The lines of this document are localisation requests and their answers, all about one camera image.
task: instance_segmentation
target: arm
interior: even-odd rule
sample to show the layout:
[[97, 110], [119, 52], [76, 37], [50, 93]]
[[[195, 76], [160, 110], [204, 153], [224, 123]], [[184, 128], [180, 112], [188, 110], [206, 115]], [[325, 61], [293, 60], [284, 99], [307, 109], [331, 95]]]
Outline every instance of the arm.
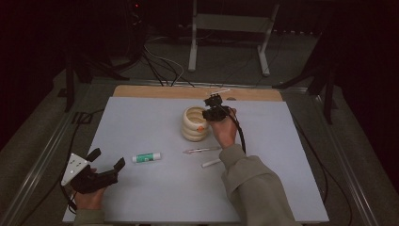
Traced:
[[251, 226], [300, 225], [294, 220], [278, 175], [259, 157], [246, 157], [241, 146], [234, 144], [237, 130], [231, 119], [210, 121], [210, 125], [223, 148], [219, 157], [226, 168], [222, 174], [226, 193], [242, 222]]

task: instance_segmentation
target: dark background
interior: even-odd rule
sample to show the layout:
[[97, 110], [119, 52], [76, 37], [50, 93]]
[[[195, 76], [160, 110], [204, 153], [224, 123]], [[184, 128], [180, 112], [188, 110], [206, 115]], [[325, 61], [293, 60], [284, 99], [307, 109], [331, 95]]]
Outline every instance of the dark background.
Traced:
[[[112, 8], [112, 1], [106, 2]], [[143, 18], [160, 34], [178, 38], [191, 23], [186, 0], [141, 1]], [[399, 190], [397, 133], [399, 22], [395, 1], [280, 1], [275, 29], [320, 36], [307, 67], [336, 63], [336, 85], [356, 115], [392, 183]], [[65, 43], [73, 37], [88, 53], [106, 53], [91, 1], [2, 1], [0, 5], [0, 148], [53, 87], [65, 67]], [[201, 10], [257, 15], [240, 1], [201, 1]], [[119, 14], [110, 13], [110, 17]]]

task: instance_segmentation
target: floor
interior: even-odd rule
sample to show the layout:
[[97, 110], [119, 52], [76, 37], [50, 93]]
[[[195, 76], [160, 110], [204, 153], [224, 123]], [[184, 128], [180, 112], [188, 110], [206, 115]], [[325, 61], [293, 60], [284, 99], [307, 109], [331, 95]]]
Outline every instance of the floor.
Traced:
[[[186, 71], [189, 38], [153, 36], [146, 43], [146, 56], [165, 77], [160, 79], [164, 86], [167, 81], [168, 85], [173, 83], [176, 73], [168, 70], [160, 58], [178, 75], [184, 72], [175, 86], [271, 89], [301, 73], [316, 42], [312, 36], [272, 35], [266, 52], [271, 72], [268, 77], [261, 74], [253, 41], [201, 42], [194, 73]], [[62, 222], [67, 204], [60, 189], [53, 185], [70, 146], [75, 153], [87, 153], [102, 113], [96, 113], [91, 123], [79, 126], [76, 132], [73, 118], [81, 112], [104, 108], [119, 84], [161, 86], [148, 64], [141, 58], [133, 67], [120, 71], [129, 81], [117, 81], [93, 70], [96, 76], [91, 84], [76, 84], [76, 101], [69, 113], [64, 112], [65, 98], [57, 97], [65, 88], [65, 72], [55, 78], [54, 89], [0, 153], [1, 225], [71, 225]], [[325, 199], [330, 222], [319, 225], [398, 225], [398, 194], [340, 88], [334, 89], [333, 124], [329, 125], [321, 113], [323, 95], [306, 93], [310, 82], [305, 80], [281, 90], [281, 95], [297, 120], [304, 150]]]

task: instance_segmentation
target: metal stand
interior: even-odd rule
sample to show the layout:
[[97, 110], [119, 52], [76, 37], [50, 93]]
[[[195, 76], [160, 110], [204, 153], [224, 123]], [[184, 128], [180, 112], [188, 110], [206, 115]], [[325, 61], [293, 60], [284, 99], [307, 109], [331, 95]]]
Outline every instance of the metal stand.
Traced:
[[248, 17], [197, 13], [197, 0], [193, 0], [193, 26], [188, 70], [194, 72], [197, 62], [197, 29], [245, 31], [264, 33], [263, 44], [258, 46], [258, 55], [262, 67], [262, 75], [270, 75], [266, 55], [267, 43], [272, 33], [279, 5], [273, 7], [270, 17]]

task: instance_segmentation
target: white board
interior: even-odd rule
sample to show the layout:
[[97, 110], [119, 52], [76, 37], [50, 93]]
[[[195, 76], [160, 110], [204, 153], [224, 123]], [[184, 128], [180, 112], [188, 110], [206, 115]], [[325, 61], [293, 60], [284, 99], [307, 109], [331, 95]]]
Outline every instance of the white board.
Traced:
[[[219, 223], [238, 222], [220, 176], [222, 163], [203, 169], [219, 151], [183, 153], [217, 146], [214, 136], [200, 142], [183, 138], [182, 114], [202, 100], [111, 97], [90, 150], [102, 155], [91, 166], [111, 170], [124, 157], [119, 182], [104, 195], [105, 220], [110, 222]], [[258, 155], [281, 179], [296, 221], [328, 221], [287, 104], [225, 101], [237, 109], [247, 154]], [[161, 153], [162, 159], [133, 164], [132, 155]], [[67, 209], [64, 221], [73, 221]]]

